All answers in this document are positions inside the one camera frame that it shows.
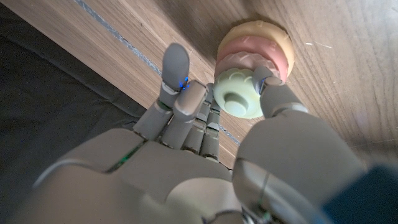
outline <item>gray robotic arm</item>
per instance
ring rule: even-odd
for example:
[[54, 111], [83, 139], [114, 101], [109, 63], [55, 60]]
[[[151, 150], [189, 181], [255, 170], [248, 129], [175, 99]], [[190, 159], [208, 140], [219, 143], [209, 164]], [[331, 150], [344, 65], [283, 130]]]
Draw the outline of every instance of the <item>gray robotic arm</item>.
[[159, 98], [134, 126], [112, 129], [49, 167], [9, 223], [328, 223], [320, 207], [363, 170], [338, 135], [266, 67], [253, 87], [265, 121], [218, 163], [212, 85], [188, 81], [172, 44]]

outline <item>black fabric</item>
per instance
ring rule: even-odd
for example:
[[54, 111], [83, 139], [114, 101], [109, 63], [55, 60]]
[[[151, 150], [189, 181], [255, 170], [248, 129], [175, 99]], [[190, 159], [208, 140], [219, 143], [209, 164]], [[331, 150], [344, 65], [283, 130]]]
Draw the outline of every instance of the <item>black fabric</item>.
[[0, 223], [40, 173], [145, 108], [0, 5]]

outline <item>yellow ring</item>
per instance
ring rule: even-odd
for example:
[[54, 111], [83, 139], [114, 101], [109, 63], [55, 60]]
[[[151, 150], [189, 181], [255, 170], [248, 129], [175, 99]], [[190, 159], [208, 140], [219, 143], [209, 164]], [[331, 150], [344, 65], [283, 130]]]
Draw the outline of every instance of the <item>yellow ring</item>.
[[275, 26], [274, 24], [270, 24], [268, 22], [264, 21], [245, 22], [244, 24], [232, 28], [225, 35], [223, 41], [221, 41], [220, 46], [218, 46], [217, 52], [220, 52], [221, 49], [229, 41], [246, 35], [263, 37], [276, 42], [278, 46], [282, 49], [287, 58], [287, 63], [289, 64], [287, 75], [288, 76], [290, 75], [294, 65], [293, 43], [289, 38], [289, 35], [287, 35], [285, 31]]

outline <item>pink ring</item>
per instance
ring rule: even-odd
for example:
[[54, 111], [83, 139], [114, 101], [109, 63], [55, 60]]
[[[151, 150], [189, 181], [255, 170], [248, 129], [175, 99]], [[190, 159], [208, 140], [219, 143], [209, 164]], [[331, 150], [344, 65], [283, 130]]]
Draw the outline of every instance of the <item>pink ring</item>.
[[246, 68], [254, 71], [258, 66], [267, 67], [276, 77], [281, 78], [278, 69], [276, 69], [274, 63], [272, 63], [270, 60], [264, 58], [260, 54], [238, 52], [236, 54], [229, 54], [223, 60], [218, 62], [214, 71], [214, 79], [216, 79], [217, 76], [222, 72], [225, 72], [231, 68]]
[[216, 66], [229, 54], [238, 52], [257, 53], [270, 60], [277, 67], [280, 79], [286, 80], [289, 64], [280, 47], [273, 41], [263, 37], [245, 36], [228, 42], [218, 53]]

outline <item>wooden surface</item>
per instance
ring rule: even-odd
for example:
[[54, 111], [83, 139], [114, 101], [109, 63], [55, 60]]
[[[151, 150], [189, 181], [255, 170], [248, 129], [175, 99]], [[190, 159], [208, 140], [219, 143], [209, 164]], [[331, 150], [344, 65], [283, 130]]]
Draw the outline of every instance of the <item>wooden surface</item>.
[[[156, 98], [158, 74], [78, 3], [1, 1], [138, 103], [148, 107]], [[216, 50], [230, 28], [258, 19], [283, 27], [296, 52], [288, 85], [311, 114], [327, 121], [364, 163], [398, 161], [397, 1], [84, 2], [160, 68], [170, 43], [184, 45], [190, 78], [204, 83], [213, 81]], [[257, 121], [223, 113], [221, 124], [241, 141]], [[222, 163], [232, 167], [237, 148], [220, 134]]]

